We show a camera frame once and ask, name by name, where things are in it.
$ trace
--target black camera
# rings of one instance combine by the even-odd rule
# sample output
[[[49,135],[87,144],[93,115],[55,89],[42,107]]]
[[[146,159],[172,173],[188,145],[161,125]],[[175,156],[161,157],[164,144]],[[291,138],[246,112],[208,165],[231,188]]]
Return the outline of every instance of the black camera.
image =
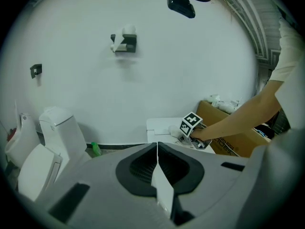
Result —
[[[195,10],[190,0],[167,0],[167,6],[169,9],[176,11],[187,18],[195,18]]]

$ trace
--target toilet seat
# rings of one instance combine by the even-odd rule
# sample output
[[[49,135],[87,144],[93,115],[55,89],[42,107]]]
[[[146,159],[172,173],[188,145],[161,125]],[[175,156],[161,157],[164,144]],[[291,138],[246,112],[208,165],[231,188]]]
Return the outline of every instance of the toilet seat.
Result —
[[[18,177],[18,190],[35,201],[39,194],[54,183],[61,157],[42,144],[37,145],[24,161]]]

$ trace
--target red object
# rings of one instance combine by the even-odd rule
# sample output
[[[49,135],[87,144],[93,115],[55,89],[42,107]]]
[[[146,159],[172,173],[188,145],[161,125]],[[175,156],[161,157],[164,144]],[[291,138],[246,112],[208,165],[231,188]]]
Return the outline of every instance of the red object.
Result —
[[[14,128],[14,129],[11,129],[11,130],[10,130],[10,134],[8,134],[8,137],[7,137],[7,139],[6,139],[8,142],[13,138],[13,136],[14,136],[15,133],[16,133],[16,130],[17,130],[17,128]]]

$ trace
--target white sleeve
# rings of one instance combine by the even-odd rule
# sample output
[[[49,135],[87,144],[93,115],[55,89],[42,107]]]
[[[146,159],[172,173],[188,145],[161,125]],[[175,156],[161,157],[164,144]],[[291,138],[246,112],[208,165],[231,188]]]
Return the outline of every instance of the white sleeve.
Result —
[[[295,68],[305,49],[302,36],[284,19],[280,19],[281,54],[269,80],[284,82]]]

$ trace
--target toilet tank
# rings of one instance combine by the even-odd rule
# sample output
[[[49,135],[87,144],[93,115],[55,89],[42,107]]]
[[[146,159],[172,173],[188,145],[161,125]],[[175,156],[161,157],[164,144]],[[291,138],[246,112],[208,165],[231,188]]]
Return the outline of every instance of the toilet tank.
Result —
[[[39,117],[46,148],[64,159],[80,155],[87,148],[73,114],[63,108],[50,107]]]

